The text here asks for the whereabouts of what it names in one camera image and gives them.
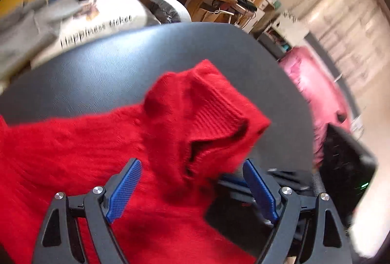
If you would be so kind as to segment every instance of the blue gripper pad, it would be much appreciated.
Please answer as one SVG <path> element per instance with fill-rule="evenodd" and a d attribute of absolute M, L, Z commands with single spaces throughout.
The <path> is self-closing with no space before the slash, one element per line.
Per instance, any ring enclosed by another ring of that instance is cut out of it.
<path fill-rule="evenodd" d="M 110 177 L 106 183 L 102 210 L 108 223 L 112 223 L 122 216 L 127 202 L 141 178 L 141 172 L 141 161 L 131 159 L 119 174 Z"/>
<path fill-rule="evenodd" d="M 280 186 L 272 176 L 256 168 L 251 159 L 243 165 L 243 176 L 264 218 L 275 224 L 280 216 Z"/>

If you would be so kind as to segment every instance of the pink cloth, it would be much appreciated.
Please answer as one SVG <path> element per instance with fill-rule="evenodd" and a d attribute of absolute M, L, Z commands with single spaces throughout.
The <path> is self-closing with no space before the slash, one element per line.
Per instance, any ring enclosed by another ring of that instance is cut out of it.
<path fill-rule="evenodd" d="M 314 124 L 314 162 L 318 164 L 323 157 L 327 124 L 350 132 L 349 105 L 339 86 L 329 78 L 308 48 L 294 47 L 279 65 L 309 103 Z M 345 118 L 344 122 L 338 119 L 338 115 Z"/>

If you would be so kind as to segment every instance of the dark table surface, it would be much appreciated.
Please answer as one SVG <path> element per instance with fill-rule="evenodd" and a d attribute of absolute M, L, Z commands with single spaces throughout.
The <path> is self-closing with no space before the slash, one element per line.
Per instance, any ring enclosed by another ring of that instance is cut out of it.
<path fill-rule="evenodd" d="M 0 114 L 12 125 L 106 112 L 140 102 L 161 74 L 203 59 L 272 120 L 251 157 L 266 169 L 310 171 L 313 129 L 307 103 L 263 46 L 226 24 L 175 23 L 82 45 L 12 83 L 0 95 Z"/>

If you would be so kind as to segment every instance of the silver screw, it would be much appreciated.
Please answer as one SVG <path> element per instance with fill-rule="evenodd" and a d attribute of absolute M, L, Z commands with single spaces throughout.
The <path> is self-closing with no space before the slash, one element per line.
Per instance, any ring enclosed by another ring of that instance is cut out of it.
<path fill-rule="evenodd" d="M 282 187 L 282 193 L 285 195 L 291 195 L 292 189 L 290 187 Z"/>
<path fill-rule="evenodd" d="M 322 200 L 325 200 L 325 201 L 330 199 L 330 196 L 327 193 L 321 193 L 319 196 Z"/>
<path fill-rule="evenodd" d="M 92 189 L 92 192 L 94 194 L 101 194 L 103 191 L 103 187 L 102 186 L 96 186 L 94 189 Z"/>
<path fill-rule="evenodd" d="M 62 198 L 64 198 L 64 193 L 63 193 L 62 191 L 59 191 L 58 193 L 56 193 L 56 194 L 54 195 L 54 198 L 56 198 L 56 199 L 62 199 Z"/>

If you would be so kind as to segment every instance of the red fabric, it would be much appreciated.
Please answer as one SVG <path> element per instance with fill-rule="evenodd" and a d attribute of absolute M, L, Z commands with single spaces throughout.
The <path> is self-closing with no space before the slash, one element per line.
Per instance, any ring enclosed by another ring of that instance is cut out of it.
<path fill-rule="evenodd" d="M 351 129 L 348 102 L 339 86 L 322 70 L 307 47 L 294 47 L 279 63 L 309 104 L 314 125 L 314 162 L 323 158 L 328 123 Z M 337 114 L 342 114 L 340 122 Z"/>
<path fill-rule="evenodd" d="M 84 194 L 135 157 L 141 180 L 113 224 L 130 263 L 253 263 L 203 214 L 213 180 L 233 172 L 269 124 L 209 61 L 163 75 L 142 104 L 107 114 L 15 127 L 0 120 L 0 242 L 16 264 L 29 264 L 53 195 Z"/>

